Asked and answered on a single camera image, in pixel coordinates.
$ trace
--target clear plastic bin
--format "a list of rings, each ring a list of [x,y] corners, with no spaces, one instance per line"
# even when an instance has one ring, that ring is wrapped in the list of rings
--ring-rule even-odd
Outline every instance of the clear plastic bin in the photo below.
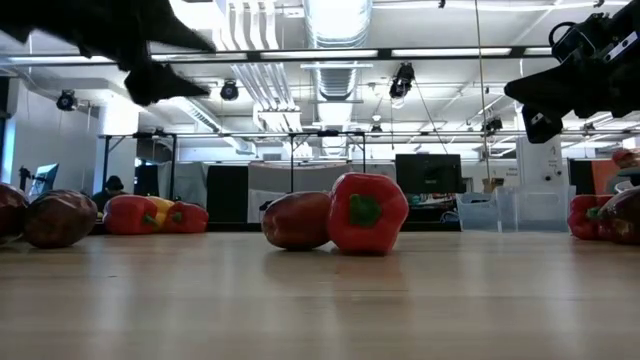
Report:
[[[462,231],[500,231],[497,202],[491,194],[456,194],[456,204]]]
[[[567,232],[569,203],[575,186],[496,188],[502,231]]]

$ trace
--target person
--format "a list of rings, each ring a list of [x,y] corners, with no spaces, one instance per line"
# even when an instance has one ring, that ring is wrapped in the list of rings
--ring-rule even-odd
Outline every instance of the person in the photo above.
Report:
[[[126,194],[122,191],[123,189],[124,185],[122,185],[122,180],[117,176],[110,176],[104,185],[104,190],[91,197],[91,200],[98,206],[98,212],[104,212],[105,205],[107,205],[107,202],[112,198]]]
[[[629,181],[634,186],[640,185],[637,184],[640,179],[640,164],[633,152],[627,149],[616,150],[611,160],[620,168],[620,171],[607,182],[606,192],[608,194],[616,194],[616,185],[622,182]]]

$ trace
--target yellow bell pepper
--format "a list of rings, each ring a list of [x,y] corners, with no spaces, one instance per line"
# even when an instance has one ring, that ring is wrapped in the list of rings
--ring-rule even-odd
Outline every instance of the yellow bell pepper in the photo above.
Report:
[[[159,198],[157,196],[148,196],[147,199],[151,200],[158,207],[158,214],[156,215],[156,223],[158,224],[158,230],[162,229],[164,221],[167,219],[167,212],[175,205],[171,200]]]

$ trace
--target wooden table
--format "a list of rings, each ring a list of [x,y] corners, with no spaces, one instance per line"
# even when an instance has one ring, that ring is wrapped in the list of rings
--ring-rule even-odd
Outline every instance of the wooden table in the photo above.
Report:
[[[640,249],[404,233],[386,258],[260,234],[0,251],[0,359],[636,359]]]

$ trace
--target computer monitor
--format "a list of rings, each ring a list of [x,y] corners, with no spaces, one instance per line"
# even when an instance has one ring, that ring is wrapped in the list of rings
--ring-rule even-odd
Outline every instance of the computer monitor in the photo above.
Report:
[[[29,196],[38,196],[53,189],[53,182],[58,174],[58,164],[39,166],[31,183]]]
[[[460,155],[397,154],[396,180],[405,194],[464,193]]]

